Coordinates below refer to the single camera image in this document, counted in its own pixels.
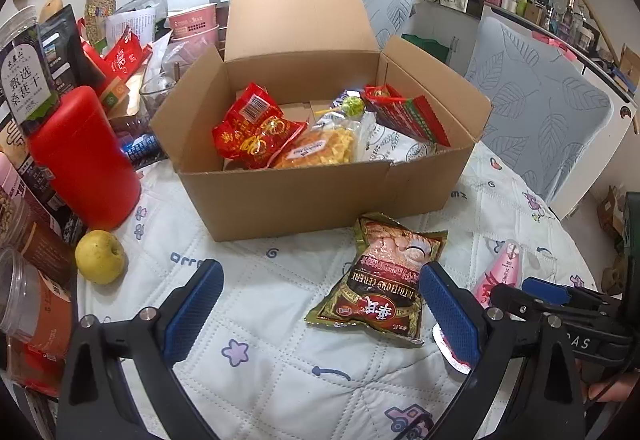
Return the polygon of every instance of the finger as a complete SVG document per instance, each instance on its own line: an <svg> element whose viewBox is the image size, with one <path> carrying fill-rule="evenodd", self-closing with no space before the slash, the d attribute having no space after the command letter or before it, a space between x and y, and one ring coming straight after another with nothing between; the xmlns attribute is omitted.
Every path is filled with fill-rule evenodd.
<svg viewBox="0 0 640 440"><path fill-rule="evenodd" d="M638 373L625 373L603 396L601 396L599 402L624 402L629 398L631 391L638 382ZM592 384L589 388L589 398L595 398L602 390L607 386L607 382L598 382Z"/></svg>

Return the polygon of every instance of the green cloth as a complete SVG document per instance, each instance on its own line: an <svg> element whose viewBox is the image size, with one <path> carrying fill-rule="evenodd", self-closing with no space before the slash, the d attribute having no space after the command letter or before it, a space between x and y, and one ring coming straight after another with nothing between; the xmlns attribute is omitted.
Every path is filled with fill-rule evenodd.
<svg viewBox="0 0 640 440"><path fill-rule="evenodd" d="M447 62L447 56L449 55L449 48L440 45L436 40L425 40L420 36L416 36L415 34L403 34L403 40L407 40L409 43L413 43L418 48L423 49L423 51L431 54L435 59L442 61L443 63Z"/></svg>

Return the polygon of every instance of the leaf pattern chair cover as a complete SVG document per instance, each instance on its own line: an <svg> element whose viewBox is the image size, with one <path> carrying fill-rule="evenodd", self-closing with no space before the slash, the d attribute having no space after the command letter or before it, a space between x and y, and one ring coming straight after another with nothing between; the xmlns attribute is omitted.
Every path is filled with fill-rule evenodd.
<svg viewBox="0 0 640 440"><path fill-rule="evenodd" d="M480 22L465 78L493 106L482 142L547 203L612 114L559 48L494 17Z"/></svg>

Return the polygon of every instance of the open cardboard box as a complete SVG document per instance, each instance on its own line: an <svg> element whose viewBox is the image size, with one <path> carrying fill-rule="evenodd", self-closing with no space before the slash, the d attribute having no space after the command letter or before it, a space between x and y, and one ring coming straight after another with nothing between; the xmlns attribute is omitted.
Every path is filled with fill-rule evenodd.
<svg viewBox="0 0 640 440"><path fill-rule="evenodd" d="M211 129L250 82L279 104L389 83L425 95L450 149L414 162L222 171ZM464 78L392 37L380 52L362 0L231 0L225 62L212 48L151 122L213 239L273 237L441 209L491 110Z"/></svg>

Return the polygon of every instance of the red logo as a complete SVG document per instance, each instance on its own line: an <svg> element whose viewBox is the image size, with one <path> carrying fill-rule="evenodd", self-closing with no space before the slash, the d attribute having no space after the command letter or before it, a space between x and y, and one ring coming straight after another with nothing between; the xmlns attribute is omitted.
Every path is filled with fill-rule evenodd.
<svg viewBox="0 0 640 440"><path fill-rule="evenodd" d="M358 299L358 313L371 321L387 321L396 316L396 305L383 295L369 294Z"/></svg>

